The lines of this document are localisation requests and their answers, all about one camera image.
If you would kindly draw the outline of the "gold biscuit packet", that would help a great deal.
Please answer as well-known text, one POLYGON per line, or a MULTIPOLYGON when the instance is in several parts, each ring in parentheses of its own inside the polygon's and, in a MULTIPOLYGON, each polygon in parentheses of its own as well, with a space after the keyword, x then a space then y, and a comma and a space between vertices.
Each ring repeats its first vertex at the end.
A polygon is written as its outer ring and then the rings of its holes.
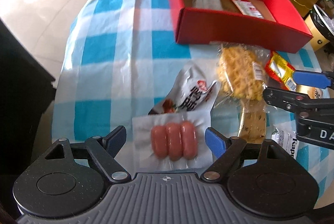
POLYGON ((264 100, 241 100, 238 137, 251 144, 261 144, 266 137, 267 114, 264 100))

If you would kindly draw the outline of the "vacuum packed sausages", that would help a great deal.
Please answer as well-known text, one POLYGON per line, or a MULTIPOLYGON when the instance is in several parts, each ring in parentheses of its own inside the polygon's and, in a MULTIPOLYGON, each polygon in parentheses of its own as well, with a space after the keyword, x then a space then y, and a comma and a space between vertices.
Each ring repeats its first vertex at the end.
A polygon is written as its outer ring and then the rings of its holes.
POLYGON ((213 163, 205 143, 210 111, 166 113, 133 118, 135 170, 140 172, 201 169, 213 163))

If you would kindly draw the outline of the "blue white checkered tablecloth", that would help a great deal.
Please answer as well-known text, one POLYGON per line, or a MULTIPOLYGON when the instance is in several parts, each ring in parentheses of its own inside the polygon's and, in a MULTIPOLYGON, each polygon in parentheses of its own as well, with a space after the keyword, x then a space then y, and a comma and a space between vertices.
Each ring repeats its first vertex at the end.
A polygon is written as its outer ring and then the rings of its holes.
POLYGON ((201 164, 154 161, 153 167, 140 167, 136 144, 144 144, 143 156, 149 158, 151 141, 133 136, 133 119, 166 97, 189 61, 207 81, 215 80, 223 47, 224 42, 177 44, 168 0, 88 0, 67 40, 52 139, 83 142, 122 125, 127 140, 116 159, 131 174, 207 167, 210 152, 201 164))

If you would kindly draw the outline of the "round steamed cake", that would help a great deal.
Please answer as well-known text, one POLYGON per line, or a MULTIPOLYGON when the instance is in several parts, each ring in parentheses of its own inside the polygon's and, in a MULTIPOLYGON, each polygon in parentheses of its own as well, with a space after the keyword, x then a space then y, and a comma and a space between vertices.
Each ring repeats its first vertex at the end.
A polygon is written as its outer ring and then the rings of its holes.
POLYGON ((298 84, 296 87, 296 92, 303 93, 309 96, 310 99, 322 99, 323 91, 320 88, 310 87, 298 84))

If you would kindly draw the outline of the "red white spicy strip packet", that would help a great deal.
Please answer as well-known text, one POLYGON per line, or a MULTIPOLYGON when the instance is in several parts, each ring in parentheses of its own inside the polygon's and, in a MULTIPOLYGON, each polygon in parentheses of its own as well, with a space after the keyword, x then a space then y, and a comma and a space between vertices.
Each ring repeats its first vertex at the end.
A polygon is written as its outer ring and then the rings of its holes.
POLYGON ((233 4, 245 16, 275 22, 275 18, 267 6, 261 1, 232 0, 233 4))

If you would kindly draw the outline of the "white black chicken snack packet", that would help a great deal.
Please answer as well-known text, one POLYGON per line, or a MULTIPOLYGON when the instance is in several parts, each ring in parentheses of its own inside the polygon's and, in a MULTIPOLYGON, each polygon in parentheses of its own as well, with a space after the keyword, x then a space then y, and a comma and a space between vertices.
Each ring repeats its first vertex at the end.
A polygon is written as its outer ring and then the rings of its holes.
POLYGON ((197 64, 190 61, 178 73, 170 92, 148 114, 210 111, 220 88, 220 81, 210 79, 197 64))

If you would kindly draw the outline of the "red cardboard box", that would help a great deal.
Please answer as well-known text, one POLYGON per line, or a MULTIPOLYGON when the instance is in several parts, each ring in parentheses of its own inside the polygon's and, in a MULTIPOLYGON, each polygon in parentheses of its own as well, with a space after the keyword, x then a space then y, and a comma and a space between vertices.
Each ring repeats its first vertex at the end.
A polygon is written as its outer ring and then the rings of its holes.
POLYGON ((232 0, 221 0, 223 10, 194 8, 192 1, 169 0, 178 44, 229 42, 296 53, 312 39, 290 0, 250 0, 263 2, 275 22, 243 15, 232 0))

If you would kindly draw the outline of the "yellow trash bin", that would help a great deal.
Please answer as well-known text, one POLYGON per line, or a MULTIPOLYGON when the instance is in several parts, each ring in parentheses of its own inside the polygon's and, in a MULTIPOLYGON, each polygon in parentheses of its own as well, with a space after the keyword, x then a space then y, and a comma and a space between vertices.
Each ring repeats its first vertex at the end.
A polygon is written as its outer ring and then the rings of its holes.
POLYGON ((305 24, 312 33, 310 44, 314 51, 333 42, 333 20, 318 5, 314 5, 305 19, 305 24))

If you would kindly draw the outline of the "red yellow snack packet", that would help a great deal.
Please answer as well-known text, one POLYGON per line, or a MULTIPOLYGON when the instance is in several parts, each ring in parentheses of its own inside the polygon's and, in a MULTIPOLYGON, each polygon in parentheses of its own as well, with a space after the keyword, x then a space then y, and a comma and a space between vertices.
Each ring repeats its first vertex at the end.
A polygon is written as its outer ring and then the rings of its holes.
POLYGON ((282 89, 296 92, 297 84, 293 79, 293 74, 296 70, 280 54, 271 51, 264 69, 270 78, 280 84, 282 89))

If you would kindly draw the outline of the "yellow waffle snack bag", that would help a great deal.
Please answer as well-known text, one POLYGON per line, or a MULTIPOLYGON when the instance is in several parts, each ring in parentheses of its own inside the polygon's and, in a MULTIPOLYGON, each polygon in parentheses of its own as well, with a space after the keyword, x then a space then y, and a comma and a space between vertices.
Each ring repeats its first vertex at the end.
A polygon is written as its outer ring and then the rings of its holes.
POLYGON ((261 101, 268 76, 264 69, 269 51, 257 45, 222 43, 217 63, 219 95, 237 100, 261 101))

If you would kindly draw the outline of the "white Kapro snack packet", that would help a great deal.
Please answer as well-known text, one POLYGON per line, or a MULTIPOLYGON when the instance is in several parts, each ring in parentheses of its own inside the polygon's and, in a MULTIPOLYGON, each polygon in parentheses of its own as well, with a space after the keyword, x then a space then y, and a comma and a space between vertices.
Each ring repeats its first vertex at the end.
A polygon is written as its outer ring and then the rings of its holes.
POLYGON ((276 127, 272 133, 272 140, 288 152, 295 160, 297 159, 299 141, 294 131, 283 130, 276 127))

